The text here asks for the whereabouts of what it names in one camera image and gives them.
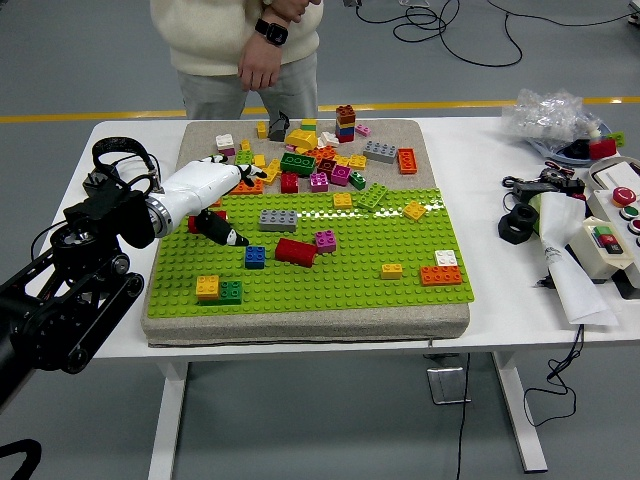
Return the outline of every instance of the white robotic hand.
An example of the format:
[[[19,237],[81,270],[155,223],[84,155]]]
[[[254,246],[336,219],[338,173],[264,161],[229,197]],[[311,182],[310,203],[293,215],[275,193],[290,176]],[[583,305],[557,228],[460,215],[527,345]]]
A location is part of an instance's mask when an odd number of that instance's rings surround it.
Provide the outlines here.
[[[172,233],[187,215],[198,215],[198,230],[216,243],[249,244],[207,207],[236,188],[241,181],[253,186],[254,178],[266,178],[267,174],[254,165],[227,165],[226,162],[225,155],[189,162],[163,182],[163,192],[149,194],[147,207],[156,237]]]

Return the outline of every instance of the gray floor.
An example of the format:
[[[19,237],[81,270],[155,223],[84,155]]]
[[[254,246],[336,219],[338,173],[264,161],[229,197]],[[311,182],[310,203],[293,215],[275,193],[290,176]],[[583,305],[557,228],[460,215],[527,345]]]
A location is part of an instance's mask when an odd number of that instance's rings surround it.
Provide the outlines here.
[[[640,30],[624,20],[563,28],[512,17],[510,32],[524,59],[487,69],[453,58],[438,40],[401,44],[390,26],[365,25],[341,3],[327,2],[320,29],[322,105],[505,100],[521,88],[640,95]],[[627,13],[624,0],[500,3],[574,23]],[[182,107],[146,0],[9,0],[0,8],[0,118]],[[395,0],[365,0],[361,11],[383,19],[403,10]],[[488,4],[463,2],[447,42],[474,60],[508,62],[515,52],[503,22]],[[258,105],[256,97],[250,105]],[[589,108],[626,133],[623,154],[640,158],[640,106]],[[497,108],[399,109],[359,116],[499,114]],[[0,123],[0,278],[28,262],[31,239],[50,224],[99,122],[18,120]],[[524,354],[523,382],[542,386],[547,359],[564,353]],[[565,376],[578,393],[578,413],[539,429],[545,478],[637,478],[639,359],[636,346],[585,348]],[[471,362],[462,478],[522,478],[490,357],[473,354]],[[193,365],[175,478],[453,479],[460,407],[432,404],[425,371],[434,365],[421,356]],[[146,478],[161,391],[161,374],[151,364],[96,362],[78,376],[37,373],[0,416],[0,444],[25,437],[42,442],[36,479]],[[530,405],[538,421],[570,408],[568,399],[546,396]],[[0,478],[10,478],[18,464],[0,460]]]

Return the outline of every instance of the smartwatch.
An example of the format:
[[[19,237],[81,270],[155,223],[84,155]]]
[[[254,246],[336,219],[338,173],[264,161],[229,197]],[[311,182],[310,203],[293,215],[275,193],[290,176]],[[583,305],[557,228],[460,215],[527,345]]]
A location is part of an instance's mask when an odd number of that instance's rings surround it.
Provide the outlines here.
[[[287,41],[287,35],[289,35],[287,29],[282,25],[267,23],[261,18],[259,18],[256,23],[256,32],[264,35],[269,43],[277,47],[284,45],[284,42]]]

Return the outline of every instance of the white table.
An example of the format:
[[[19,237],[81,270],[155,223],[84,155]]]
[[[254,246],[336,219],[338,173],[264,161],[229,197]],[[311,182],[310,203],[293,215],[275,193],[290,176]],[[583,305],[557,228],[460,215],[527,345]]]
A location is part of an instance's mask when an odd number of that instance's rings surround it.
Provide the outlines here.
[[[453,223],[475,294],[471,322],[457,339],[432,342],[393,342],[324,345],[246,345],[198,348],[149,348],[140,326],[143,296],[130,309],[96,355],[96,360],[156,362],[166,381],[150,479],[169,479],[173,469],[182,399],[189,362],[300,355],[309,352],[444,353],[492,352],[509,408],[526,472],[547,470],[535,428],[522,407],[523,388],[514,354],[518,350],[568,347],[576,327],[570,325],[553,290],[533,288],[547,274],[540,242],[511,245],[498,237],[504,215],[500,180],[513,175],[535,178],[542,158],[528,145],[500,132],[499,118],[422,118],[420,125],[431,166]],[[105,137],[127,136],[155,154],[164,177],[175,167],[185,120],[117,121],[96,126],[56,215],[84,198],[82,180],[93,169],[91,147]],[[129,174],[137,172],[132,169]],[[132,260],[131,270],[150,277],[157,243],[135,250],[122,242]],[[585,342],[596,345],[637,343],[640,340],[640,301],[623,300],[612,283],[598,289],[617,315],[617,327],[587,327]]]

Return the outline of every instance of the person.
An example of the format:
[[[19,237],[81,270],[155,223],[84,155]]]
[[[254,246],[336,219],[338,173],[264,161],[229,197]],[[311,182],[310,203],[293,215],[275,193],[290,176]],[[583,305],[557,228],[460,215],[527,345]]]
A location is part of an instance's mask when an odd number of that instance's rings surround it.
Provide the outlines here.
[[[151,0],[187,117],[199,120],[239,119],[249,91],[270,124],[280,111],[315,118],[322,13],[322,0]]]

